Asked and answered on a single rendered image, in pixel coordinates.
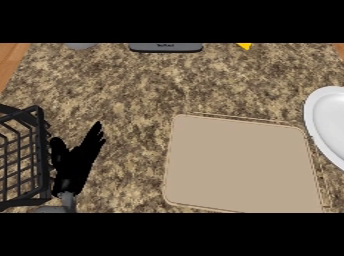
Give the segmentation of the grey round object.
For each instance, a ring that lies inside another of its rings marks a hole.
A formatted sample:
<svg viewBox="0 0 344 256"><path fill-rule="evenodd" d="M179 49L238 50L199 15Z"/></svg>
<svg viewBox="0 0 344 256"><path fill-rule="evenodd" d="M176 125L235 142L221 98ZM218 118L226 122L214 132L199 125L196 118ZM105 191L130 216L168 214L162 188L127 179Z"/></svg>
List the grey round object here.
<svg viewBox="0 0 344 256"><path fill-rule="evenodd" d="M97 43L65 43L65 46L72 50L84 50L96 45Z"/></svg>

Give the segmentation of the beige tray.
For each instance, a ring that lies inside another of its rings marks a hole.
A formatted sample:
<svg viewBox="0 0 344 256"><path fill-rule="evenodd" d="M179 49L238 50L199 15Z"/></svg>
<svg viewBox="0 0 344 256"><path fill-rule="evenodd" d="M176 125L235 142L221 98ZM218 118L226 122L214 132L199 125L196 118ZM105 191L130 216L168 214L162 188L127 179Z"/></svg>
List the beige tray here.
<svg viewBox="0 0 344 256"><path fill-rule="evenodd" d="M226 212L320 213L300 128L180 115L173 120L164 198Z"/></svg>

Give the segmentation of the dark grey appliance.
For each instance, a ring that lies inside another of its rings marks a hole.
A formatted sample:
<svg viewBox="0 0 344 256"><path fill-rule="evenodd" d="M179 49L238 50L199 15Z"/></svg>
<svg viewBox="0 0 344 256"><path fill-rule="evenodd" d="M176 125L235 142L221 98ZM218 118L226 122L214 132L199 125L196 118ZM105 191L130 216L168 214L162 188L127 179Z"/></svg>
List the dark grey appliance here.
<svg viewBox="0 0 344 256"><path fill-rule="evenodd" d="M202 43L130 43L130 50L136 52L199 52Z"/></svg>

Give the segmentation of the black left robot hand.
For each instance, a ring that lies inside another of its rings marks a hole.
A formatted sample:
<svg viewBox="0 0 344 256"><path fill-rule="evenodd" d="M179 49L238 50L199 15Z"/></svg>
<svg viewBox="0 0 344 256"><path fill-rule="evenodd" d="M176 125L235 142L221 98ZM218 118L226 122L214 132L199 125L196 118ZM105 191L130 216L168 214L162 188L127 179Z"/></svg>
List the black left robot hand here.
<svg viewBox="0 0 344 256"><path fill-rule="evenodd" d="M96 122L85 138L72 150L68 149L59 137L50 139L52 164L56 169L56 179L52 195L69 192L77 196L84 188L96 158L106 142L102 123Z"/></svg>

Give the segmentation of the white plate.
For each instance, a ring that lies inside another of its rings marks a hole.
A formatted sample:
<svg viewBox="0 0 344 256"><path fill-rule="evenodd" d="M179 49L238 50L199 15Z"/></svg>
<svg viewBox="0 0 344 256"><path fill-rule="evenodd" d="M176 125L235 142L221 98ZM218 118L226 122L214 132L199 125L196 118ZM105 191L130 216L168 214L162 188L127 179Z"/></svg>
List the white plate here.
<svg viewBox="0 0 344 256"><path fill-rule="evenodd" d="M344 171L344 87L316 89L305 99L303 114L314 144Z"/></svg>

